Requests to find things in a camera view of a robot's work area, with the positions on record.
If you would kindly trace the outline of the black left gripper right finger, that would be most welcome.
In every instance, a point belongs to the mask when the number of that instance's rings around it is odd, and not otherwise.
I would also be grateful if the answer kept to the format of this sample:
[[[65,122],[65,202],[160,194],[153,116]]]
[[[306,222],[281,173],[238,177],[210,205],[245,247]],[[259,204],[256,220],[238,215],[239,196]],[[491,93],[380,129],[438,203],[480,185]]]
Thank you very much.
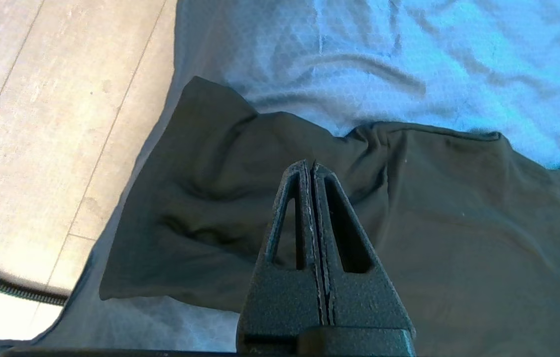
[[[316,163],[311,183],[325,323],[413,332],[411,318],[337,176]]]

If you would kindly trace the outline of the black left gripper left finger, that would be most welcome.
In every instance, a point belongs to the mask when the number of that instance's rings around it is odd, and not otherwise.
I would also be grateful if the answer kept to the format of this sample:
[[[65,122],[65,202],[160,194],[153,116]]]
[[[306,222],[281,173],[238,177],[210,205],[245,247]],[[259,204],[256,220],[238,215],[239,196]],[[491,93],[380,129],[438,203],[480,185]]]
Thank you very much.
[[[322,282],[318,235],[309,163],[297,161],[285,170],[237,326],[237,352],[245,355],[297,355],[299,337],[320,327]],[[293,269],[274,264],[286,209],[294,202]]]

